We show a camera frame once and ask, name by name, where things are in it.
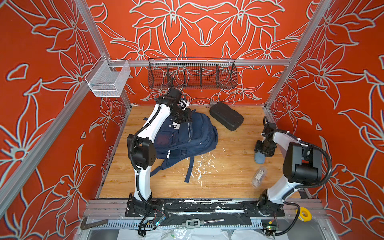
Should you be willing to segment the navy blue student backpack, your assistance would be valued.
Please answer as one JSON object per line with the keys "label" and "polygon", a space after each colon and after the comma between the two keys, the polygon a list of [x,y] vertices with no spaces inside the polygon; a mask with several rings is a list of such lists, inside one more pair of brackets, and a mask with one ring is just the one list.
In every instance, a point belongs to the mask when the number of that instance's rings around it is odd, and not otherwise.
{"label": "navy blue student backpack", "polygon": [[151,176],[189,158],[190,163],[185,177],[185,182],[188,183],[195,157],[214,150],[218,140],[217,128],[206,114],[192,112],[192,121],[181,124],[175,123],[174,118],[169,116],[158,131],[154,142],[157,158],[164,161],[151,171]]}

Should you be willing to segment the grey blue glasses case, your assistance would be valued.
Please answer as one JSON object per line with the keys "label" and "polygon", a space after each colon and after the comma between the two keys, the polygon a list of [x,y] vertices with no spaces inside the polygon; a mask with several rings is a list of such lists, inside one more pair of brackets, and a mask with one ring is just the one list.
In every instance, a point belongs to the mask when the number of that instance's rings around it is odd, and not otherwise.
{"label": "grey blue glasses case", "polygon": [[265,163],[265,160],[266,160],[266,156],[262,153],[255,153],[255,162],[258,163],[258,164],[264,164]]}

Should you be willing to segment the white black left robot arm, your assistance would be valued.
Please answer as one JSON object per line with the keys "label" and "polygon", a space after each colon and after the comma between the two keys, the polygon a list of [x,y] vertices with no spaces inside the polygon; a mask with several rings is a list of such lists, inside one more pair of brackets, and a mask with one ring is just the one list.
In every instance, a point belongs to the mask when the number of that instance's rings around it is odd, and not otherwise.
{"label": "white black left robot arm", "polygon": [[191,120],[189,101],[185,98],[160,97],[145,124],[127,137],[128,155],[135,171],[135,192],[133,197],[140,207],[158,207],[162,202],[152,201],[151,169],[157,159],[155,138],[168,117],[175,123]]}

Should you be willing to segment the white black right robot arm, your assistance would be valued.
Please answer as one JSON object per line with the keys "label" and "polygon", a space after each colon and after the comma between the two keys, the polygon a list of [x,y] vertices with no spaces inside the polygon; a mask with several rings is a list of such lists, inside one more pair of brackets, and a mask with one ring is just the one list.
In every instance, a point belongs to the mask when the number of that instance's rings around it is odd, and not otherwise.
{"label": "white black right robot arm", "polygon": [[281,209],[285,200],[299,189],[317,188],[327,183],[333,171],[331,156],[322,148],[277,128],[275,123],[264,122],[262,140],[255,145],[255,162],[264,164],[266,158],[281,147],[284,154],[283,176],[265,189],[258,200],[257,209],[269,216]]}

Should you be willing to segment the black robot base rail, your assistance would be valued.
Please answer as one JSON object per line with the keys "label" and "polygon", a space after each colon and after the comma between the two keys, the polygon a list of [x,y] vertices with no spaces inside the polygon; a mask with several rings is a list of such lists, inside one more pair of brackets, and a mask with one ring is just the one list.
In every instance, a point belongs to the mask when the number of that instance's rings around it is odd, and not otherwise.
{"label": "black robot base rail", "polygon": [[262,214],[257,208],[257,199],[154,199],[153,206],[148,206],[136,199],[129,199],[125,208],[126,217],[144,216],[150,210],[163,214],[244,214],[246,217],[284,217],[285,212],[279,207],[275,212]]}

